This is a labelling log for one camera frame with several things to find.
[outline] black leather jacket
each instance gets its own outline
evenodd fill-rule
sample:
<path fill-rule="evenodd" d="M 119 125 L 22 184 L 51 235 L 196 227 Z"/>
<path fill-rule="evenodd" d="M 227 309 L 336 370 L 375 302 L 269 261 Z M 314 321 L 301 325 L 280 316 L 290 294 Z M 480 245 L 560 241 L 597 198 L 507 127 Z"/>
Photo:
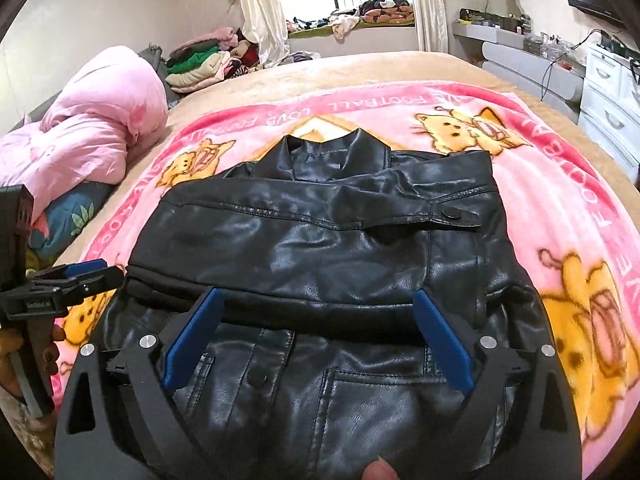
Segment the black leather jacket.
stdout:
<path fill-rule="evenodd" d="M 174 399 L 237 480 L 355 480 L 378 456 L 402 480 L 430 478 L 415 464 L 463 396 L 416 327 L 420 288 L 505 346 L 553 344 L 489 154 L 392 152 L 361 130 L 286 137 L 258 162 L 167 192 L 93 341 L 158 332 L 207 285 L 224 292 L 225 322 Z M 494 455 L 514 391 L 474 468 Z"/>

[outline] human hand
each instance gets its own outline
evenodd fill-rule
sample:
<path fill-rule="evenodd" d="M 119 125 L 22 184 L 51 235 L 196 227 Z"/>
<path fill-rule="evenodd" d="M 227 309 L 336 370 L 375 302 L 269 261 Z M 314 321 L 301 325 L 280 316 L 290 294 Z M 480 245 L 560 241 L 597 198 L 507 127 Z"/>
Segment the human hand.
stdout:
<path fill-rule="evenodd" d="M 60 351 L 54 341 L 64 340 L 65 330 L 58 325 L 54 325 L 51 332 L 51 344 L 47 346 L 43 352 L 44 361 L 46 362 L 45 371 L 49 375 L 58 373 L 56 360 L 60 357 Z M 16 329 L 0 329 L 0 387 L 15 397 L 22 397 L 22 391 L 20 390 L 18 379 L 15 377 L 14 367 L 9 359 L 9 354 L 18 350 L 23 343 L 22 336 Z"/>
<path fill-rule="evenodd" d="M 369 464 L 362 474 L 362 480 L 399 480 L 398 474 L 383 458 Z"/>

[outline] white curtain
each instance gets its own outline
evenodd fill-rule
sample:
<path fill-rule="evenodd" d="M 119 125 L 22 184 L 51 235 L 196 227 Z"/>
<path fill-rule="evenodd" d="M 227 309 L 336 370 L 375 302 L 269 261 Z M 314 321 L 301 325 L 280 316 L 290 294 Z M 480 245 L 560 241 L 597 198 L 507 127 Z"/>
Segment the white curtain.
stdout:
<path fill-rule="evenodd" d="M 265 67 L 275 66 L 289 55 L 287 22 L 279 0 L 239 0 L 244 25 L 242 33 L 257 43 L 260 62 Z"/>
<path fill-rule="evenodd" d="M 447 15 L 444 0 L 414 0 L 418 47 L 425 52 L 448 52 Z"/>

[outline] yellow cartoon cat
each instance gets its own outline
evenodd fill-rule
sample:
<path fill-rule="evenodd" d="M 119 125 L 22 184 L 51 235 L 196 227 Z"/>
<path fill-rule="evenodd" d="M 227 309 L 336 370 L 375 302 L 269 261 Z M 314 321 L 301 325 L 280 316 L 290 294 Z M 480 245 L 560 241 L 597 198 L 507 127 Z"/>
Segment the yellow cartoon cat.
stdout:
<path fill-rule="evenodd" d="M 65 341 L 75 348 L 80 348 L 89 341 L 102 311 L 109 303 L 115 290 L 86 298 L 82 304 L 71 307 L 62 327 L 65 329 Z"/>
<path fill-rule="evenodd" d="M 547 250 L 539 256 L 544 266 L 561 273 L 562 291 L 541 295 L 586 443 L 602 436 L 616 403 L 640 379 L 639 342 L 625 327 L 606 262 L 586 272 L 575 253 L 562 260 Z"/>
<path fill-rule="evenodd" d="M 417 114 L 415 118 L 420 121 L 422 132 L 433 137 L 434 149 L 444 155 L 481 148 L 497 156 L 505 148 L 529 145 L 516 132 L 507 129 L 491 108 L 485 108 L 476 117 L 441 106 L 435 109 L 447 115 Z"/>
<path fill-rule="evenodd" d="M 195 152 L 185 152 L 176 156 L 171 165 L 162 172 L 156 187 L 171 188 L 187 180 L 196 180 L 213 176 L 218 169 L 220 157 L 235 144 L 228 140 L 222 144 L 214 144 L 204 139 Z"/>

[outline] metal screw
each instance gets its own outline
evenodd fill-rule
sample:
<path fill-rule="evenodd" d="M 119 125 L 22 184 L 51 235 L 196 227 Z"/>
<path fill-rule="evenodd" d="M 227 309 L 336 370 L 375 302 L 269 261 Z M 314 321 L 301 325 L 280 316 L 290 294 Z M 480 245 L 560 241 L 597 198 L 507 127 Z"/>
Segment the metal screw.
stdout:
<path fill-rule="evenodd" d="M 86 345 L 82 345 L 82 348 L 80 349 L 80 353 L 83 356 L 87 356 L 87 355 L 91 355 L 92 353 L 94 353 L 95 350 L 95 346 L 92 345 L 91 343 L 87 343 Z"/>
<path fill-rule="evenodd" d="M 490 335 L 482 336 L 480 338 L 480 344 L 482 345 L 483 348 L 486 348 L 487 350 L 491 350 L 498 346 L 498 342 Z"/>
<path fill-rule="evenodd" d="M 156 341 L 156 336 L 154 336 L 153 334 L 143 335 L 140 338 L 140 346 L 142 346 L 142 348 L 151 348 L 156 344 Z"/>
<path fill-rule="evenodd" d="M 556 349 L 551 345 L 542 345 L 540 351 L 547 357 L 553 357 L 554 355 L 556 355 Z"/>

